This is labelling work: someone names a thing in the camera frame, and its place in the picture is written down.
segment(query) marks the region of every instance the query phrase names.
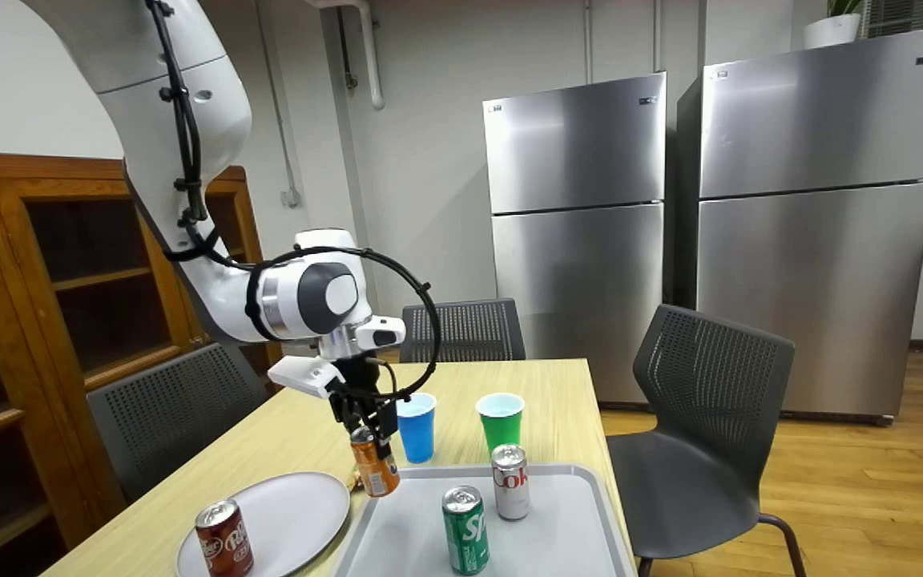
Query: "refrigerator door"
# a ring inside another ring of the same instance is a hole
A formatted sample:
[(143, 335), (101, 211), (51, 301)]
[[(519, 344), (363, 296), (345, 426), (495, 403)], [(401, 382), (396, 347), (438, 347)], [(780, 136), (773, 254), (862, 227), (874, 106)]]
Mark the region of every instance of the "refrigerator door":
[(697, 312), (796, 341), (785, 411), (899, 407), (923, 183), (697, 204)]
[(697, 89), (697, 196), (923, 180), (923, 32), (711, 65)]
[(533, 359), (588, 359), (599, 401), (643, 401), (632, 359), (660, 301), (663, 204), (492, 219), (501, 291)]
[(492, 211), (663, 196), (663, 77), (483, 104)]

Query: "chair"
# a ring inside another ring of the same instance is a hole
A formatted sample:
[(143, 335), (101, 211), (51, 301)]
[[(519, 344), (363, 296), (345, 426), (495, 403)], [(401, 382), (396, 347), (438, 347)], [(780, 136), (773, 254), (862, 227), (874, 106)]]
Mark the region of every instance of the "chair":
[(791, 526), (760, 513), (791, 344), (660, 304), (634, 359), (657, 430), (608, 436), (624, 526), (650, 573), (655, 558), (685, 558), (751, 531), (783, 529), (791, 571), (805, 561)]
[(265, 401), (261, 377), (231, 344), (209, 344), (86, 395), (127, 499)]
[[(525, 359), (515, 301), (442, 301), (438, 313), (438, 359)], [(405, 364), (427, 364), (432, 353), (432, 327), (427, 308), (414, 304), (401, 312), (408, 341), (401, 347)]]

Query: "can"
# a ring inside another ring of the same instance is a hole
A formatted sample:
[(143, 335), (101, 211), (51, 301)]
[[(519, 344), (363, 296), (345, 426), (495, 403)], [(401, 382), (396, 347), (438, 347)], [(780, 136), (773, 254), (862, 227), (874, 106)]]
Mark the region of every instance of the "can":
[(378, 441), (364, 425), (351, 430), (351, 453), (367, 496), (389, 496), (401, 485), (389, 441)]
[(530, 476), (519, 446), (492, 448), (492, 504), (501, 521), (515, 523), (530, 516)]
[(483, 496), (477, 489), (447, 489), (442, 495), (442, 529), (456, 573), (477, 573), (491, 561)]
[(218, 499), (196, 516), (206, 569), (210, 577), (245, 577), (255, 566), (251, 554), (240, 508)]

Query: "green cup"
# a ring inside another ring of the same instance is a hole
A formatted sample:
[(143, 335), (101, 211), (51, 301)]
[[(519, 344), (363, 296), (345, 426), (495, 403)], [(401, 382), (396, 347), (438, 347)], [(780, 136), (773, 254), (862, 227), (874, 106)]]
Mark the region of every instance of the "green cup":
[(519, 395), (483, 395), (473, 411), (482, 415), (488, 453), (495, 446), (523, 446), (523, 411), (525, 401)]

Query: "wooden table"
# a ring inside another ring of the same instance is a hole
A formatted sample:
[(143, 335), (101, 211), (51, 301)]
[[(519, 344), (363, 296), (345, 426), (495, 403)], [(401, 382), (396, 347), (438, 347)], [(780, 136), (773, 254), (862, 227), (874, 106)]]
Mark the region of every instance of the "wooden table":
[[(408, 385), (421, 365), (395, 365), (395, 373)], [(442, 364), (423, 390), (432, 390), (438, 403), (432, 466), (488, 466), (473, 401), (488, 390), (523, 395), (523, 446), (530, 461), (572, 461), (588, 467), (608, 490), (616, 523), (623, 539), (627, 539), (582, 359)], [(396, 466), (409, 467), (405, 461), (401, 436), (395, 436), (395, 448)], [(47, 573), (173, 573), (175, 552), (206, 504), (290, 470), (322, 470), (349, 485), (351, 453), (343, 426), (322, 401), (280, 390), (255, 415), (60, 558)], [(309, 573), (333, 573), (338, 545), (343, 536), (322, 558), (309, 566)]]

